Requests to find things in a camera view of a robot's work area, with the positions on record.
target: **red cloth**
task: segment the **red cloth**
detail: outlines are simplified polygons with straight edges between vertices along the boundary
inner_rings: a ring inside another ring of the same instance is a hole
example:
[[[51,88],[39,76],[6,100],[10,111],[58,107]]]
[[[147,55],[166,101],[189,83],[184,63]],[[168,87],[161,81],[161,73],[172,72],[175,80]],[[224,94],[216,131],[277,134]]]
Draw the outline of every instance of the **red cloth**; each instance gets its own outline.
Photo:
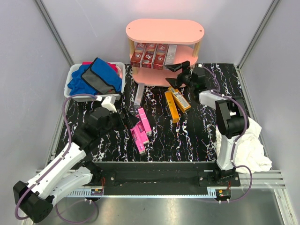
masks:
[[[82,62],[83,65],[87,65],[87,64],[91,64],[92,62]],[[117,66],[115,64],[111,64],[109,62],[107,62],[107,64],[114,69],[114,71],[118,74],[118,69]]]

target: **white wall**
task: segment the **white wall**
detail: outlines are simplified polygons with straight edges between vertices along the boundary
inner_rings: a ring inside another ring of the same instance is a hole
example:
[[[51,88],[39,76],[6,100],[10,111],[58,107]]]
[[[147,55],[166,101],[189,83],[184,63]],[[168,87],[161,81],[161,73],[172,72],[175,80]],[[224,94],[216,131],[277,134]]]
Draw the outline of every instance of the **white wall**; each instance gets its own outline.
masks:
[[[274,168],[300,221],[300,1],[281,1],[242,68]]]
[[[15,225],[13,186],[45,166],[69,66],[33,0],[0,5],[0,224]]]
[[[190,19],[205,29],[199,62],[239,63],[271,0],[43,0],[76,63],[129,62],[125,32],[138,18]]]

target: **white cloth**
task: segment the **white cloth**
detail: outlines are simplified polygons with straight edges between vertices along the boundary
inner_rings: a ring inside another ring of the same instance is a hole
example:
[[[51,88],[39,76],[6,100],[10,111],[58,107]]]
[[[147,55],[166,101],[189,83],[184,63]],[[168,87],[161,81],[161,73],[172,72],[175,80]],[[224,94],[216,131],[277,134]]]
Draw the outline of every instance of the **white cloth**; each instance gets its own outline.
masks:
[[[272,161],[264,156],[263,145],[258,139],[262,127],[251,118],[249,118],[249,123],[249,128],[238,140],[238,147],[235,149],[235,164],[237,166],[246,165],[253,173],[269,171],[272,167]],[[216,138],[217,156],[219,156],[222,136],[218,128],[216,129]],[[249,173],[245,167],[238,168],[236,171],[239,173]]]

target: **gray floor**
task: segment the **gray floor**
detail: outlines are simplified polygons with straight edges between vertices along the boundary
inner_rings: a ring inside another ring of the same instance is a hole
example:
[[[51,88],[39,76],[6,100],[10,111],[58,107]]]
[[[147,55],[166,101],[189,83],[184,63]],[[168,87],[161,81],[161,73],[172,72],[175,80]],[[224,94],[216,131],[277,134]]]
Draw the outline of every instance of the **gray floor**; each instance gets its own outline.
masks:
[[[233,190],[233,198],[241,194]],[[64,211],[78,198],[64,198],[59,210]],[[196,199],[122,199],[103,198],[97,202],[98,214],[91,225],[283,225],[272,190],[253,189],[241,201],[230,204],[206,203]],[[86,219],[93,207],[81,202],[68,209],[64,218]],[[55,210],[39,225],[66,225]]]

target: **plastic bin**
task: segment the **plastic bin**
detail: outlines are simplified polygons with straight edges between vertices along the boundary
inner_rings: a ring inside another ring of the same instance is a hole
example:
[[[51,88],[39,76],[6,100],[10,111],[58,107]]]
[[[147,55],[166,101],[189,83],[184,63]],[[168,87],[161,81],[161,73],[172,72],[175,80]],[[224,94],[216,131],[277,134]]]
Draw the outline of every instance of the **plastic bin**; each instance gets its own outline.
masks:
[[[126,77],[125,65],[122,62],[109,62],[109,63],[116,64],[122,70],[122,89],[121,89],[121,93],[123,93],[124,92],[124,87],[125,87],[125,77]],[[64,91],[64,95],[65,95],[66,98],[70,97],[71,89],[68,88],[68,84],[72,80],[72,73],[74,71],[77,71],[81,65],[82,64],[74,64],[73,66],[71,66],[71,68],[69,70],[69,73],[67,74],[67,80],[66,80],[65,91]],[[111,95],[116,97],[116,101],[121,99],[120,94],[109,94],[109,95],[99,95],[99,96],[106,97],[106,96],[111,96]],[[74,97],[73,99],[77,102],[95,101],[95,99],[93,99],[92,97],[89,97],[89,96],[77,96],[77,97]]]

